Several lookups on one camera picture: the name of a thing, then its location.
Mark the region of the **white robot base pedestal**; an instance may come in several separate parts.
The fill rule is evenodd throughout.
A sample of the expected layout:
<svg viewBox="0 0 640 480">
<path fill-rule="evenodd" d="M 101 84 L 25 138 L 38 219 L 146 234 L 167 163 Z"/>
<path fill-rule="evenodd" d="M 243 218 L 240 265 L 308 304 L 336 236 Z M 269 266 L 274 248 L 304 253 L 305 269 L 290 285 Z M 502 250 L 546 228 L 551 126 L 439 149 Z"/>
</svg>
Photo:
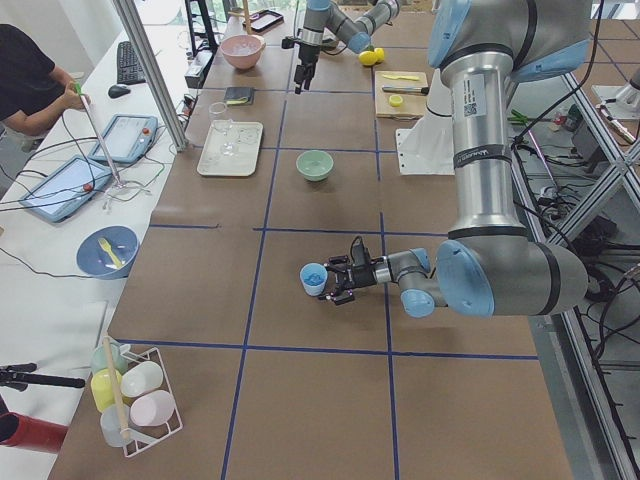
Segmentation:
<svg viewBox="0 0 640 480">
<path fill-rule="evenodd" d="M 401 175 L 453 175 L 453 122 L 451 91 L 434 71 L 426 110 L 411 129 L 396 131 Z"/>
</svg>

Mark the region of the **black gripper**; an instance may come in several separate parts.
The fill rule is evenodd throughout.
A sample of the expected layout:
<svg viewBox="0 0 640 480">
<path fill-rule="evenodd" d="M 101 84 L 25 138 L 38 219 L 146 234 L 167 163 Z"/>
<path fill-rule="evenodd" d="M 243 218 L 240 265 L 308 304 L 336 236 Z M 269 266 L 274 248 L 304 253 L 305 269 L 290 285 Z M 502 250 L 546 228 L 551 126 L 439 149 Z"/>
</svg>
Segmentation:
<svg viewBox="0 0 640 480">
<path fill-rule="evenodd" d="M 295 94 L 300 94 L 303 90 L 310 88 L 311 81 L 315 76 L 316 63 L 320 54 L 320 46 L 316 44 L 299 44 L 298 58 L 300 65 L 296 66 L 294 74 Z"/>
<path fill-rule="evenodd" d="M 355 300 L 354 288 L 388 281 L 387 257 L 372 258 L 360 235 L 352 241 L 350 256 L 329 257 L 324 263 L 325 269 L 334 276 L 334 283 L 317 296 L 318 300 L 331 301 L 336 306 L 344 305 Z"/>
</svg>

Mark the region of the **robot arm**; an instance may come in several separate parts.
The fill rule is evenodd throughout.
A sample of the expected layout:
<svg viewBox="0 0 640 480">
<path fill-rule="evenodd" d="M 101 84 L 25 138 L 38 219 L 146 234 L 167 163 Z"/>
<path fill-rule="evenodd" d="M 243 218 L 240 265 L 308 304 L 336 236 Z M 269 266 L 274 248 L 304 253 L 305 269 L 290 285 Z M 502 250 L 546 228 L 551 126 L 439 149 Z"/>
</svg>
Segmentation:
<svg viewBox="0 0 640 480">
<path fill-rule="evenodd" d="M 298 46 L 299 64 L 294 72 L 294 92 L 308 90 L 315 76 L 316 65 L 326 30 L 334 34 L 349 50 L 359 54 L 372 47 L 371 37 L 400 12 L 398 1 L 374 1 L 373 7 L 356 20 L 348 17 L 330 0 L 308 1 L 299 32 L 282 40 L 283 49 Z"/>
<path fill-rule="evenodd" d="M 532 242 L 512 197 L 507 88 L 575 70 L 589 46 L 588 1 L 446 1 L 429 40 L 429 64 L 450 90 L 458 219 L 434 259 L 423 249 L 378 258 L 355 239 L 326 269 L 326 298 L 394 283 L 415 318 L 447 307 L 470 316 L 548 315 L 585 295 L 582 261 Z"/>
</svg>

